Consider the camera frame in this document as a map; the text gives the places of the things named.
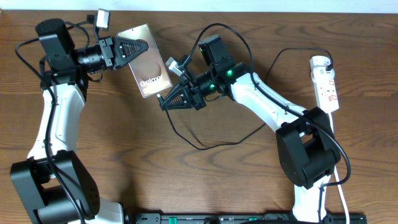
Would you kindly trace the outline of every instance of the wooden table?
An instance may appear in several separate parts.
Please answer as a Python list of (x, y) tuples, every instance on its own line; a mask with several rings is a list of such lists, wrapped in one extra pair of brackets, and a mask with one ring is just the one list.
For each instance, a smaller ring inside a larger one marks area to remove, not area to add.
[[(0, 17), (0, 220), (4, 223), (29, 222), (9, 170), (33, 146), (44, 105), (37, 77), (18, 60), (14, 48), (35, 38), (35, 26), (45, 19), (79, 22), (88, 13), (94, 12), (4, 11)], [(100, 35), (148, 23), (166, 60), (189, 53), (202, 28), (212, 22), (229, 24), (244, 36), (253, 51), (254, 70), (262, 78), (285, 47), (321, 47), (331, 52), (340, 100), (334, 113), (336, 139), (352, 164), (352, 176), (343, 186), (348, 208), (366, 214), (369, 223), (395, 223), (398, 16), (112, 12), (111, 31)], [(79, 30), (71, 34), (78, 47), (84, 45)], [(244, 45), (230, 31), (216, 27), (207, 32), (212, 34), (222, 36), (236, 62), (249, 62)], [(38, 68), (44, 51), (40, 44), (31, 44), (21, 54)], [(308, 60), (316, 54), (283, 54), (269, 86), (294, 103), (313, 108)], [(206, 69), (198, 50), (191, 67), (196, 72)], [(175, 75), (170, 75), (175, 83)], [(228, 98), (200, 111), (170, 114), (184, 136), (205, 146), (240, 140), (262, 124)], [(129, 68), (106, 72), (101, 84), (90, 83), (80, 117), (78, 150), (100, 195), (133, 211), (264, 213), (291, 210), (294, 204), (293, 185), (280, 168), (271, 129), (263, 128), (239, 146), (197, 151), (174, 134), (156, 97), (142, 98)], [(343, 177), (344, 162), (338, 170)], [(328, 189), (326, 207), (343, 211), (336, 187)]]

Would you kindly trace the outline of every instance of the white cable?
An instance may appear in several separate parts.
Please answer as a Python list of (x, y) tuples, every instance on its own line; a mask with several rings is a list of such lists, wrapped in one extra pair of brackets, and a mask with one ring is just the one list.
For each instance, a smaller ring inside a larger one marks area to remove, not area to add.
[[(330, 127), (331, 127), (331, 131), (334, 133), (335, 130), (333, 128), (333, 118), (331, 117), (331, 113), (328, 113), (329, 116), (329, 122), (330, 122)], [(338, 178), (338, 173), (337, 173), (337, 167), (335, 166), (335, 179), (336, 182), (339, 182), (340, 179)], [(341, 185), (337, 185), (337, 189), (338, 189), (338, 193), (340, 194), (340, 198), (341, 198), (341, 203), (343, 204), (343, 208), (344, 208), (344, 213), (346, 215), (346, 224), (349, 224), (349, 213), (348, 213), (348, 207), (347, 207), (347, 203), (346, 203), (346, 199), (344, 198), (344, 193), (343, 193), (343, 189), (341, 188)]]

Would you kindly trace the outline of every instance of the wood grain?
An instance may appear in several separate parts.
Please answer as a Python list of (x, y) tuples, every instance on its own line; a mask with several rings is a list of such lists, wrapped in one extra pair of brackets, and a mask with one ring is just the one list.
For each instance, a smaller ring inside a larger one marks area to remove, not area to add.
[[(17, 59), (14, 48), (36, 37), (34, 27), (42, 20), (59, 17), (78, 22), (87, 13), (4, 11), (0, 17), (0, 220), (4, 223), (29, 223), (9, 169), (32, 147), (43, 109), (39, 82)], [(334, 113), (336, 138), (353, 169), (343, 187), (348, 208), (366, 214), (369, 223), (395, 223), (398, 16), (112, 12), (111, 31), (101, 35), (148, 23), (165, 59), (189, 53), (202, 28), (212, 22), (229, 24), (244, 36), (253, 51), (254, 69), (262, 77), (285, 47), (322, 47), (332, 53), (340, 97), (340, 109)], [(76, 45), (82, 46), (84, 36), (78, 30), (71, 33)], [(236, 61), (248, 62), (243, 44), (228, 30), (214, 28), (207, 34), (220, 34)], [(37, 68), (44, 51), (40, 44), (32, 44), (21, 53)], [(308, 59), (315, 54), (286, 52), (268, 84), (296, 104), (313, 108)], [(197, 72), (206, 68), (198, 52), (192, 68)], [(251, 111), (227, 98), (200, 111), (170, 114), (184, 136), (195, 141), (195, 135), (205, 146), (237, 141), (261, 124)], [(269, 128), (240, 146), (196, 151), (174, 134), (156, 98), (142, 98), (128, 68), (106, 72), (101, 84), (90, 83), (78, 149), (101, 196), (132, 210), (256, 213), (290, 210), (294, 203), (293, 185), (280, 168), (275, 135)], [(342, 162), (338, 168), (344, 176)], [(336, 188), (328, 189), (326, 207), (343, 211)]]

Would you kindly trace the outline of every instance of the wood table surface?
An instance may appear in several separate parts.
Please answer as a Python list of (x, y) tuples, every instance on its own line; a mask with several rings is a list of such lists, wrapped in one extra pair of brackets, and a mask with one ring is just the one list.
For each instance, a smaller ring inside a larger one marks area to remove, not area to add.
[[(43, 99), (37, 77), (15, 55), (18, 43), (36, 38), (35, 26), (54, 17), (84, 21), (90, 11), (4, 11), (0, 17), (0, 222), (29, 223), (11, 183), (11, 164), (23, 161), (37, 137)], [(254, 70), (264, 78), (286, 47), (321, 47), (334, 60), (340, 109), (333, 113), (336, 139), (352, 165), (343, 186), (351, 212), (369, 223), (395, 223), (398, 214), (398, 15), (220, 12), (112, 12), (109, 32), (148, 23), (164, 60), (188, 54), (208, 24), (233, 26), (247, 40)], [(79, 30), (70, 31), (77, 47)], [(246, 48), (230, 31), (215, 27), (236, 62), (249, 63)], [(21, 49), (38, 69), (38, 43)], [(284, 53), (267, 84), (290, 101), (316, 106), (309, 51)], [(207, 69), (197, 50), (191, 68)], [(174, 83), (177, 79), (170, 74)], [(197, 145), (238, 141), (262, 124), (228, 98), (200, 111), (171, 111), (176, 128)], [(175, 135), (156, 97), (143, 98), (129, 68), (108, 71), (90, 83), (80, 116), (78, 157), (102, 197), (132, 211), (164, 213), (264, 213), (291, 210), (293, 184), (280, 168), (275, 134), (268, 127), (238, 146), (197, 151)], [(345, 165), (338, 165), (340, 177)], [(342, 213), (336, 187), (326, 208)]]

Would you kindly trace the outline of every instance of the white background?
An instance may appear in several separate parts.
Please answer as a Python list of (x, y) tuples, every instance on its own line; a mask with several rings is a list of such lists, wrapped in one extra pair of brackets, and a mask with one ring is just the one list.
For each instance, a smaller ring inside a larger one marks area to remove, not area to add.
[(398, 13), (398, 0), (0, 0), (1, 9)]

